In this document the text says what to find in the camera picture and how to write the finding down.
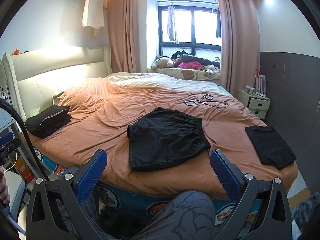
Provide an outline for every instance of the white chair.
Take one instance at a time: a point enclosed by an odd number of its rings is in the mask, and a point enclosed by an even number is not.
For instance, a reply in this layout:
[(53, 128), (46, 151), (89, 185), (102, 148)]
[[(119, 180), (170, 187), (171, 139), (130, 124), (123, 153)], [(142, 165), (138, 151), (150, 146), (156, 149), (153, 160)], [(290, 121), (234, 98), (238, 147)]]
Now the white chair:
[(4, 177), (6, 179), (9, 189), (9, 195), (11, 200), (9, 206), (11, 214), (14, 220), (17, 222), (25, 192), (26, 190), (28, 191), (28, 194), (30, 194), (31, 192), (27, 189), (26, 184), (24, 183), (24, 180), (21, 178), (20, 175), (11, 171), (7, 171), (4, 174)]

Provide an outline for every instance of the human hand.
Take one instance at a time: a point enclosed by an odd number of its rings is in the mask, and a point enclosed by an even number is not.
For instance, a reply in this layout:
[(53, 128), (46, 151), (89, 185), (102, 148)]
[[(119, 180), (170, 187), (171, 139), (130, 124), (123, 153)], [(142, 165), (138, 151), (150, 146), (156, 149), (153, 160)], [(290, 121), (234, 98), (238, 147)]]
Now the human hand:
[(10, 203), (10, 196), (8, 194), (8, 186), (4, 177), (4, 171), (0, 168), (0, 199), (6, 205)]

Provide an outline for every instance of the cream upholstered headboard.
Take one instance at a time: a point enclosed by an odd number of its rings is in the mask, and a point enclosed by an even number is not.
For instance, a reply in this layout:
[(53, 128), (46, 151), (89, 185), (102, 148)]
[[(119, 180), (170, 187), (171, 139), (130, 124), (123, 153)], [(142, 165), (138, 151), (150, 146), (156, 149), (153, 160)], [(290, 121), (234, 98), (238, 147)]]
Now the cream upholstered headboard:
[(39, 107), (41, 112), (51, 106), (57, 91), (111, 73), (110, 47), (39, 49), (14, 56), (5, 53), (0, 64), (1, 85), (24, 120), (31, 110)]

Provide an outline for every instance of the finger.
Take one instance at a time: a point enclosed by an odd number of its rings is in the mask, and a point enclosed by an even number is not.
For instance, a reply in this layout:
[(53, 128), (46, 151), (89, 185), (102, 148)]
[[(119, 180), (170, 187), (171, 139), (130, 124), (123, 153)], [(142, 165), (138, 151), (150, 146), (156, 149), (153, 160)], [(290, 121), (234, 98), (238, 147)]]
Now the finger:
[(4, 189), (6, 188), (7, 186), (7, 182), (5, 180), (5, 177), (3, 176), (1, 179), (0, 179), (0, 192), (3, 192)]
[(0, 194), (0, 199), (3, 201), (8, 197), (8, 186), (5, 187), (4, 191)]
[(5, 205), (7, 205), (7, 204), (10, 204), (10, 201), (11, 201), (11, 199), (10, 199), (10, 196), (9, 196), (9, 194), (7, 195), (7, 198), (5, 199), (5, 200), (3, 200), (3, 203), (5, 204)]

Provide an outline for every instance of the gray patterned pants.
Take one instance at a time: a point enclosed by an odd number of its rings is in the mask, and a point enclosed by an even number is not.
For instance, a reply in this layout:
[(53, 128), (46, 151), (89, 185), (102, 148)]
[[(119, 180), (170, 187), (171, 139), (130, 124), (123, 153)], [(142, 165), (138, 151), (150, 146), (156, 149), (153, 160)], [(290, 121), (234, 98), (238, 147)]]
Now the gray patterned pants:
[[(71, 168), (65, 173), (75, 173)], [(69, 233), (81, 240), (63, 204), (58, 201), (59, 210)], [(99, 213), (93, 194), (81, 204), (88, 221), (101, 235), (101, 239), (114, 240), (99, 226)], [(215, 222), (214, 206), (210, 198), (199, 191), (185, 191), (172, 199), (150, 223), (131, 240), (209, 240), (213, 237)]]

